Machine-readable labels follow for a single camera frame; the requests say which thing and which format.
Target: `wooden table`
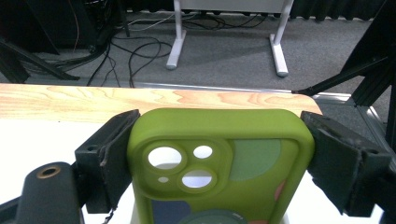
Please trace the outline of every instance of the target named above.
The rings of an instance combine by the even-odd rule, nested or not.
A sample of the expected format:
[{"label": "wooden table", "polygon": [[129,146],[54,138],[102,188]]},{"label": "wooden table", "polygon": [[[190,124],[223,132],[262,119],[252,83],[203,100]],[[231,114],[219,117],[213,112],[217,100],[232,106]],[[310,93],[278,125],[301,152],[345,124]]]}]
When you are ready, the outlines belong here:
[{"label": "wooden table", "polygon": [[[21,195],[24,177],[54,161],[75,161],[74,150],[114,115],[131,109],[145,113],[158,107],[284,108],[320,114],[309,97],[287,93],[114,89],[0,84],[0,203]],[[111,223],[130,223],[134,194],[128,188]],[[87,224],[107,215],[88,215]],[[350,218],[336,208],[311,181],[297,189],[287,211],[294,223],[377,223],[381,216]]]}]

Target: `white metal leg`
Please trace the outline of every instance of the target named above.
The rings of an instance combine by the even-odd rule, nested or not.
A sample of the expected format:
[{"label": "white metal leg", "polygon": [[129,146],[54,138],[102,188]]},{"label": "white metal leg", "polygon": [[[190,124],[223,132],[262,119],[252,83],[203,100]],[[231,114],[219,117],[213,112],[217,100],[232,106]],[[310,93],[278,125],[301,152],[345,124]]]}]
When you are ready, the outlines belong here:
[{"label": "white metal leg", "polygon": [[181,0],[174,0],[175,6],[175,22],[176,22],[176,39],[174,45],[172,46],[171,53],[166,63],[167,69],[176,69],[178,58],[180,57],[181,49],[183,48],[184,38],[186,37],[186,31],[182,29],[181,24]]},{"label": "white metal leg", "polygon": [[282,38],[283,32],[285,31],[292,5],[293,0],[285,0],[276,34],[270,35],[271,48],[276,66],[276,74],[279,77],[286,77],[289,74],[288,67],[286,66],[285,56],[283,55],[283,50],[280,46],[280,40]]}]

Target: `light wood surface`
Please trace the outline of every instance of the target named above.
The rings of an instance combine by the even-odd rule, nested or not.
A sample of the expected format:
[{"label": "light wood surface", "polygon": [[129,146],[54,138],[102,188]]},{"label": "light wood surface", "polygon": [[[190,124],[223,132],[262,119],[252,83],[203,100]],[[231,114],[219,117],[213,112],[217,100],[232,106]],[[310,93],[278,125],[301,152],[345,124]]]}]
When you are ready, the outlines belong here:
[{"label": "light wood surface", "polygon": [[321,113],[307,96],[289,93],[190,91],[0,84],[0,119],[106,122],[124,111],[159,107],[284,108]]}]

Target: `green phone case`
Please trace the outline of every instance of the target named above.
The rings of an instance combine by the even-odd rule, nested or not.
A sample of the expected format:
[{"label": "green phone case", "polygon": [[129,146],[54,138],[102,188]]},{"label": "green phone case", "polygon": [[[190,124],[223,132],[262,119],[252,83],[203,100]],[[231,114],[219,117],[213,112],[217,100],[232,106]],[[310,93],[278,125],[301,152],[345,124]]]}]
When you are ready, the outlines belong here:
[{"label": "green phone case", "polygon": [[279,223],[314,153],[282,109],[149,111],[127,160],[142,224]]}]

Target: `black curtain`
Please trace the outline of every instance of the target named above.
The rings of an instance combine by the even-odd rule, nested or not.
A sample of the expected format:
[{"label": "black curtain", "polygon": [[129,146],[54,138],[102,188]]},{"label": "black curtain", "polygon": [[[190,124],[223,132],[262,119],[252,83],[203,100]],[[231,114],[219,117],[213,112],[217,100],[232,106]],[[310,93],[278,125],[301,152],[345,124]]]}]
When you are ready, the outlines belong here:
[{"label": "black curtain", "polygon": [[[173,0],[124,1],[126,1],[125,5],[133,11],[174,10]],[[375,17],[384,2],[385,0],[294,0],[290,17],[292,19],[303,17],[307,20],[314,17],[317,21],[323,21],[326,17],[335,20],[343,17],[347,20],[358,18],[367,21]]]}]

